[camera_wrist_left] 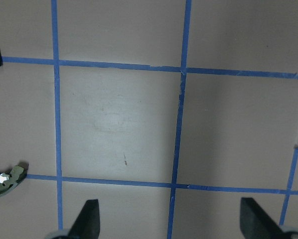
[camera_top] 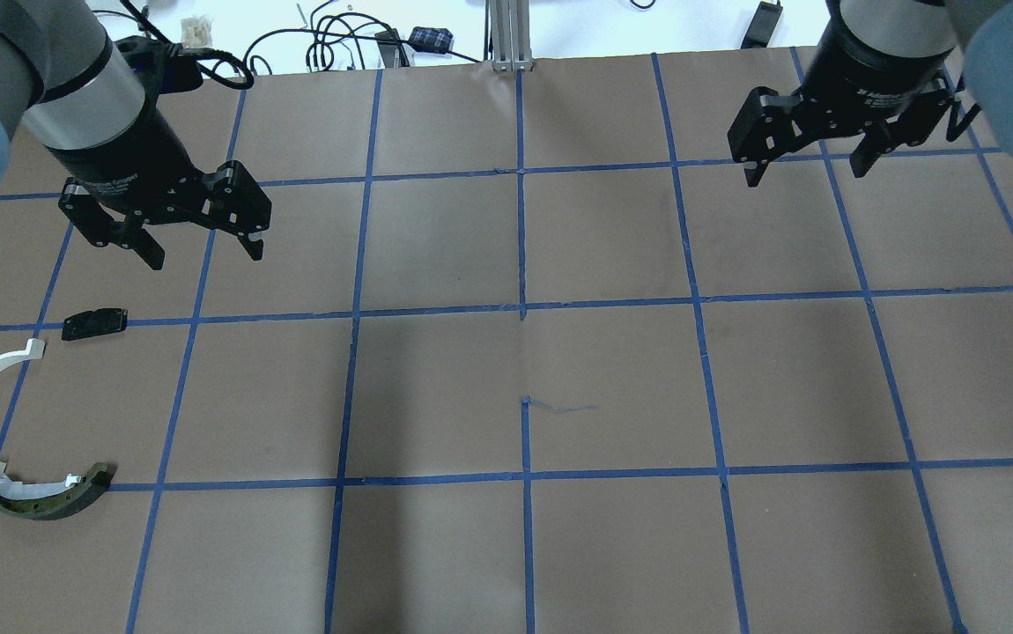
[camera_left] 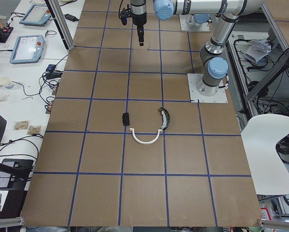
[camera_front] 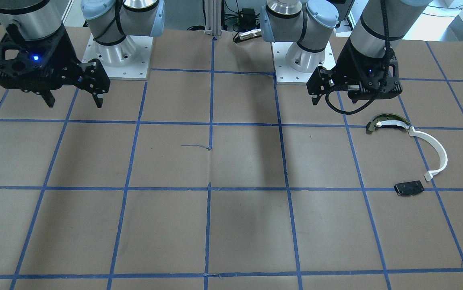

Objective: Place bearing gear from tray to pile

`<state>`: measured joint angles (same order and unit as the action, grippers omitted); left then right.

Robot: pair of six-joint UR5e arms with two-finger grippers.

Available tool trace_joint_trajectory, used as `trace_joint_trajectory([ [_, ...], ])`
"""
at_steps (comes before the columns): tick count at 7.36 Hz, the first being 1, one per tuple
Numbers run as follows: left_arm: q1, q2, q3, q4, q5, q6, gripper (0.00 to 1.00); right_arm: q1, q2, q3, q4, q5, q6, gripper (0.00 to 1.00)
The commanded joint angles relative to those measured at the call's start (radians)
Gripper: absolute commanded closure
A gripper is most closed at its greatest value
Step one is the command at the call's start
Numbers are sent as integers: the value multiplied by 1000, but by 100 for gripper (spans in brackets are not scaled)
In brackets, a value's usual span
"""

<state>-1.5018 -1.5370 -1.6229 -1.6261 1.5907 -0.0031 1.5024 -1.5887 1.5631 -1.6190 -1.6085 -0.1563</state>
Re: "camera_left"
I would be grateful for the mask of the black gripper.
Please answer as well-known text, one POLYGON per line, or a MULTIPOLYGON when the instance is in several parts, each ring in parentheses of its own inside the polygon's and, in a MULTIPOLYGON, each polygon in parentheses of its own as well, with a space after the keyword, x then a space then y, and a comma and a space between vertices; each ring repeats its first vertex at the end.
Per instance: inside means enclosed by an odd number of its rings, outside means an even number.
POLYGON ((143 25, 137 25, 137 35, 138 35, 138 41, 140 43, 140 46, 144 45, 144 27, 143 25))

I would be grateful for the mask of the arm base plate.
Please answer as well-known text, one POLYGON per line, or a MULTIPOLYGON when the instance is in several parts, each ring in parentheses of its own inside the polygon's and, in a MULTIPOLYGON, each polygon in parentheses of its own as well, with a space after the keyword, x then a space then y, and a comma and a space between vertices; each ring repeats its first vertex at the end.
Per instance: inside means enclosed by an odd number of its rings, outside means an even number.
POLYGON ((224 83, 216 87, 209 87, 203 82, 203 74, 188 73, 188 87, 192 103, 228 103, 224 83))
POLYGON ((180 15, 180 28, 181 31, 187 32, 209 32, 208 20, 209 14, 187 14, 180 15))

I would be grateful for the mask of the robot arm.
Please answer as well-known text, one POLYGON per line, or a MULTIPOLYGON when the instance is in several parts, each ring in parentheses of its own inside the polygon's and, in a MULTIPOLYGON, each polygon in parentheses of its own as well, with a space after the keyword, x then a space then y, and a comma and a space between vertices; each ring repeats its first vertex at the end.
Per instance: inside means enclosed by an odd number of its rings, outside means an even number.
POLYGON ((197 90, 205 96, 215 95, 220 81, 228 71, 227 62, 219 58, 224 51, 230 33, 242 15, 255 12, 263 5, 262 0, 155 0, 154 11, 158 19, 168 20, 173 15, 217 14, 220 16, 216 29, 201 48, 204 67, 197 90))
POLYGON ((134 25, 146 24, 146 0, 130 0, 130 15, 134 25))

